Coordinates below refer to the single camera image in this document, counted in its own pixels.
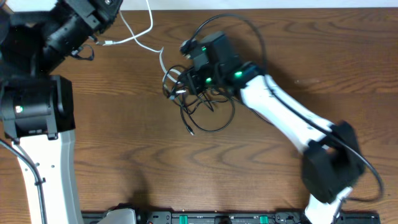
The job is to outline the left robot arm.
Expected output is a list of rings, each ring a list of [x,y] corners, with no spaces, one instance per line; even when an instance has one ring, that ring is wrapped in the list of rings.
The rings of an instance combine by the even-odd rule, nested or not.
[[[57,1],[49,11],[1,9],[1,144],[18,159],[32,223],[82,223],[74,170],[70,80],[53,71],[79,58],[114,22],[120,0]]]

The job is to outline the black cable barrel plug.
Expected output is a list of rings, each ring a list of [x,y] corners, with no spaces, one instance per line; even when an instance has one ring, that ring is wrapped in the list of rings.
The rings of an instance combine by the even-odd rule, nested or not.
[[[196,91],[190,92],[190,88],[193,86],[190,83],[186,84],[182,81],[185,75],[181,75],[177,72],[178,77],[173,78],[170,74],[165,74],[162,79],[162,91],[166,98],[172,100],[177,106],[179,106],[183,112],[188,115],[192,115],[200,105],[205,105],[210,111],[214,111],[213,103],[227,103],[229,99],[225,97],[224,100],[215,100],[208,97],[206,90],[200,93]],[[196,98],[187,102],[185,94],[193,95]]]

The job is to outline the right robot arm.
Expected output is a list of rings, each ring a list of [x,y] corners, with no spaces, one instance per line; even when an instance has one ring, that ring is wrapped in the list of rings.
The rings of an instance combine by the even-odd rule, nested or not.
[[[183,42],[193,65],[180,76],[190,93],[224,88],[273,124],[302,155],[302,181],[310,192],[309,223],[334,223],[341,204],[364,173],[353,128],[317,116],[279,87],[254,62],[243,62],[224,32]]]

